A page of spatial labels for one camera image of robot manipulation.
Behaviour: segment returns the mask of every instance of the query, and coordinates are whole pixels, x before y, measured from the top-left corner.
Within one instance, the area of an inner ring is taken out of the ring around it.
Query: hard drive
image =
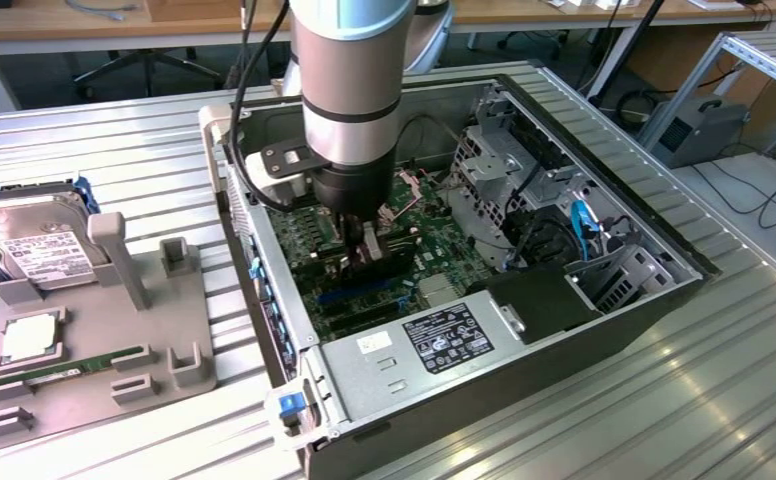
[[[92,267],[109,263],[86,234],[97,213],[88,182],[0,188],[0,273],[28,278],[41,290],[96,280]]]

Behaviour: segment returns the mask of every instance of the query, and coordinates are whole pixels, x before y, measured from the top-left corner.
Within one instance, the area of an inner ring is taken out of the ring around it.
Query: workbench
[[[612,14],[595,6],[565,5],[559,10],[540,0],[453,1],[453,33],[603,28]],[[776,0],[768,2],[774,10],[774,21],[766,28],[776,29]],[[616,15],[612,26],[624,30],[593,83],[591,94],[597,91],[609,75],[649,3],[644,0],[640,6],[620,9]],[[278,5],[277,0],[260,2],[249,42],[262,39]],[[72,10],[62,0],[14,0],[12,8],[0,9],[0,55],[172,48],[237,44],[241,41],[238,18],[152,22],[142,10],[125,12],[124,15],[125,21],[114,22]],[[750,10],[708,12],[691,5],[687,0],[667,0],[652,25],[742,22],[752,22]],[[278,32],[276,39],[289,40],[287,28]],[[0,112],[17,109],[17,100],[0,74]]]
[[[547,69],[521,62],[428,80],[512,76],[723,271],[625,351],[365,478],[776,478],[776,260]],[[248,98],[273,95],[250,89]],[[301,478],[273,447],[269,383],[204,165],[210,92],[0,114],[0,182],[77,170],[128,249],[201,247],[218,388],[142,414],[0,450],[0,478]]]

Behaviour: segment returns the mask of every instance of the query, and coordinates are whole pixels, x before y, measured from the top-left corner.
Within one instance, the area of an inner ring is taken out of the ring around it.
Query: warning label
[[[92,262],[73,232],[13,238],[0,243],[26,278],[36,283],[92,273]]]
[[[439,373],[495,350],[464,303],[403,324],[429,373]]]

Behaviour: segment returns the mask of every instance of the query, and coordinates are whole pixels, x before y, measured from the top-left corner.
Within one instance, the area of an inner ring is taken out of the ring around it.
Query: office chair
[[[77,95],[80,98],[90,100],[94,97],[94,89],[88,83],[108,73],[114,72],[116,70],[120,70],[129,65],[133,65],[134,63],[141,63],[145,70],[145,96],[148,97],[153,96],[153,74],[154,65],[157,63],[170,65],[176,68],[180,68],[181,70],[209,78],[213,80],[213,89],[218,90],[222,88],[222,83],[225,82],[222,76],[209,68],[202,67],[192,61],[198,58],[194,47],[186,47],[186,60],[168,55],[166,52],[172,50],[172,48],[142,48],[133,50],[124,56],[121,56],[116,50],[108,51],[106,53],[109,55],[109,62],[102,64],[90,72],[84,73],[82,75],[77,75],[73,78]]]
[[[551,60],[557,60],[560,58],[560,50],[563,49],[563,45],[565,45],[565,42],[568,41],[569,38],[569,31],[560,30],[553,35],[544,35],[537,32],[531,33],[535,35],[533,37],[531,37],[531,35],[527,32],[509,32],[507,36],[497,41],[497,48],[500,50],[504,50],[507,48],[507,45],[509,44],[509,39],[516,35],[521,34],[533,41],[536,41],[537,39],[549,41],[555,47],[553,51],[551,52]]]

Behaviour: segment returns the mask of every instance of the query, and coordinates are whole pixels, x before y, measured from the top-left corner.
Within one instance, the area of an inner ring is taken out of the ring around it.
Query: hard drive label
[[[464,303],[403,324],[429,373],[465,363],[495,350]]]
[[[92,273],[92,262],[73,232],[13,238],[0,243],[26,278],[36,283]]]

